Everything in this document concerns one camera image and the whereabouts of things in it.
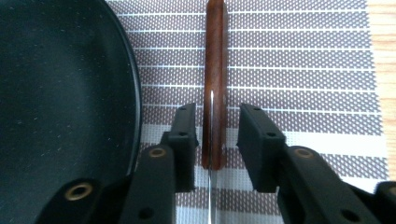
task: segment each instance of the table surface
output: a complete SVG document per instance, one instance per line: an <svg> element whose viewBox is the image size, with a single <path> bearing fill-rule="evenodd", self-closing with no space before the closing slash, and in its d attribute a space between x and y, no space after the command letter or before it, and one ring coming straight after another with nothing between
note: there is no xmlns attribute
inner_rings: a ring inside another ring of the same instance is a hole
<svg viewBox="0 0 396 224"><path fill-rule="evenodd" d="M377 92L389 153L389 178L396 180L396 2L368 0Z"/></svg>

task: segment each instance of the striped placemat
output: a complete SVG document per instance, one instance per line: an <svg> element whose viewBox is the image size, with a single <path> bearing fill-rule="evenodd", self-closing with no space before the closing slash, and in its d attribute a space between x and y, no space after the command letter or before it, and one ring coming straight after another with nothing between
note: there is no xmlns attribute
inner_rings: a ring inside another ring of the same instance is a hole
<svg viewBox="0 0 396 224"><path fill-rule="evenodd" d="M139 66L142 147L170 129L178 106L197 103L202 136L204 0L107 1ZM373 191L388 179L365 0L226 1L229 20L226 167L218 176L218 223L282 223L274 194L252 190L237 151L241 103L264 109L289 145L321 153L346 182ZM177 223L206 223L207 172L177 195Z"/></svg>

